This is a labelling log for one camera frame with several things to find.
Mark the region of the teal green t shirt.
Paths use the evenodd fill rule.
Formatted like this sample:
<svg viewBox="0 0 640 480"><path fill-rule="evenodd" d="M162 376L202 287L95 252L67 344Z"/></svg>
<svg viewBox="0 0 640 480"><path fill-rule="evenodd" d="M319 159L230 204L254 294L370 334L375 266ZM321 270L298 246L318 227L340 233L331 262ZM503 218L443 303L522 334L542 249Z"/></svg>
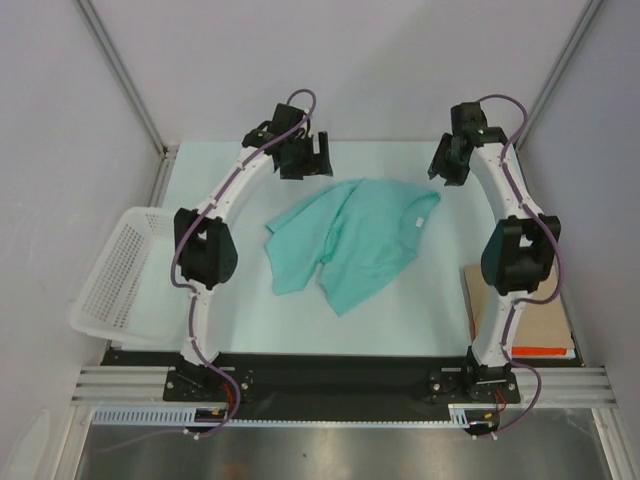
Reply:
<svg viewBox="0 0 640 480"><path fill-rule="evenodd" d="M265 250L276 295L317 280L343 316L378 294L418 255L440 193L398 180L330 185L270 220Z"/></svg>

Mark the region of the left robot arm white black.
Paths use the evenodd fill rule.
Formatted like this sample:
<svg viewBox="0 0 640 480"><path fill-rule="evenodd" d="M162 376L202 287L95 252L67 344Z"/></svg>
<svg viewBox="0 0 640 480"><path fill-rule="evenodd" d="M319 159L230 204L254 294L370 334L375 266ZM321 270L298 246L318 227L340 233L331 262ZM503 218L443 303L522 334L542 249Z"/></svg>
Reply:
<svg viewBox="0 0 640 480"><path fill-rule="evenodd" d="M197 398L214 397L233 379L213 365L198 335L206 332L208 309L216 289L228 282L238 265L231 226L261 182L278 173L302 180L333 174L328 134L311 133L315 106L296 107L291 100L276 105L273 117L250 130L241 142L234 166L204 201L179 209L173 219L175 250L171 284L189 295L187 338L176 374Z"/></svg>

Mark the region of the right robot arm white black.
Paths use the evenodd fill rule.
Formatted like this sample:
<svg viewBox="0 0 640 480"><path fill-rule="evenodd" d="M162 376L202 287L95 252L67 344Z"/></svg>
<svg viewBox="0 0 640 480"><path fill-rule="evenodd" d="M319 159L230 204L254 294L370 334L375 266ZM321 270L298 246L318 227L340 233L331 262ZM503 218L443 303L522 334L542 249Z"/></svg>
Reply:
<svg viewBox="0 0 640 480"><path fill-rule="evenodd" d="M512 348L524 308L547 280L557 258L561 224L543 213L524 182L512 171L517 156L513 140L489 125L480 102L451 109L451 130L441 137L428 175L448 186L463 185L474 175L496 221L482 252L480 271L489 288L481 324L458 367L429 375L434 403L490 403L498 392L520 400Z"/></svg>

